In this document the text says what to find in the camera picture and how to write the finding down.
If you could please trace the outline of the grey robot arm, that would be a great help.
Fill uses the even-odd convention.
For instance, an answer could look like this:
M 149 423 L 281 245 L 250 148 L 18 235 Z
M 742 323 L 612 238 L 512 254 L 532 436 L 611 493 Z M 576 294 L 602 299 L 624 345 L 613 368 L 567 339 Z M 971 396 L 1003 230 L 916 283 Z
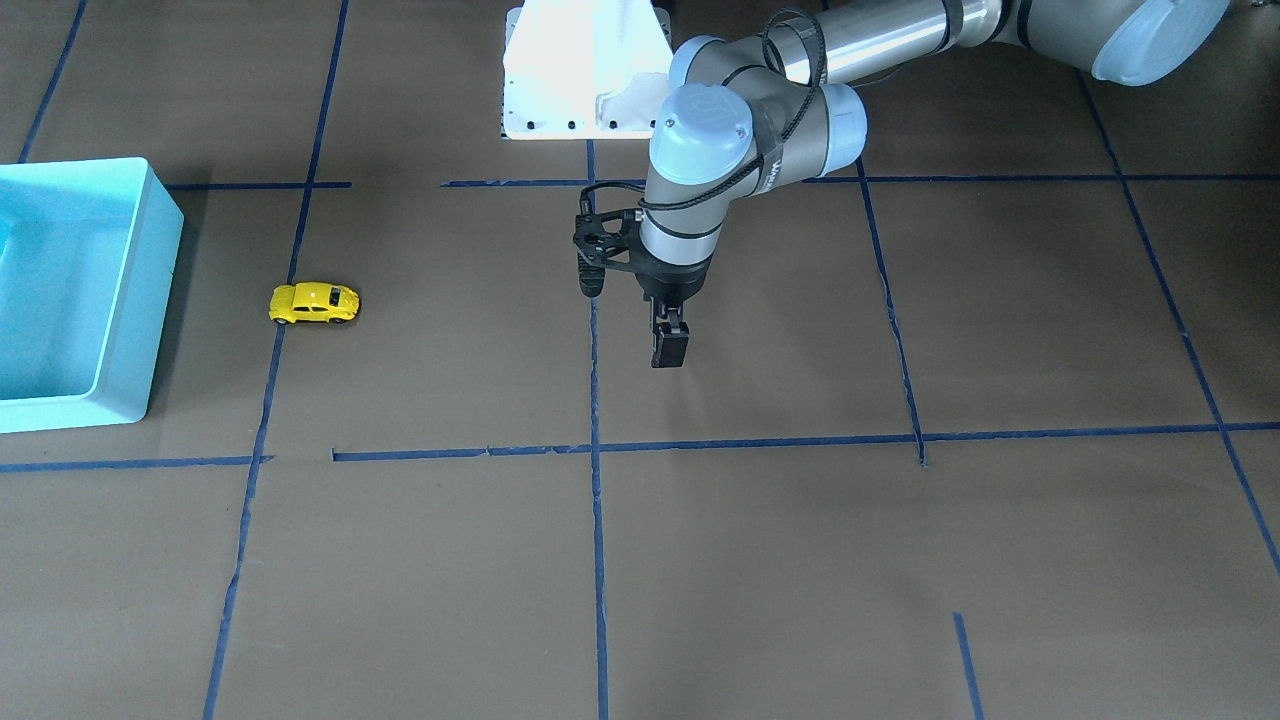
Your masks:
M 637 210 L 652 364 L 680 366 L 684 304 L 704 283 L 731 204 L 855 163 L 868 136 L 856 79 L 1010 44 L 1115 85 L 1146 86 L 1212 33 L 1225 1 L 851 1 L 783 9 L 755 36 L 675 53 Z

